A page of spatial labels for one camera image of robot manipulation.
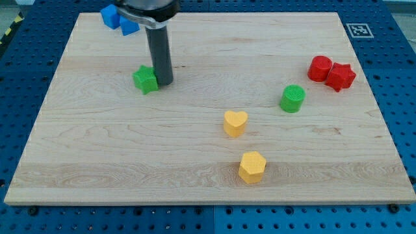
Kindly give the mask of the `robot arm end black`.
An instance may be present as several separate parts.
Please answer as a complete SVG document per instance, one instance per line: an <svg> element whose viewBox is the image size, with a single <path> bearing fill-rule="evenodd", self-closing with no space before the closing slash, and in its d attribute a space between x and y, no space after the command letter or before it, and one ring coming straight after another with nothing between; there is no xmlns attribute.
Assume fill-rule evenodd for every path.
<svg viewBox="0 0 416 234"><path fill-rule="evenodd" d="M148 29L161 29L180 11L180 0L114 0L117 13Z"/></svg>

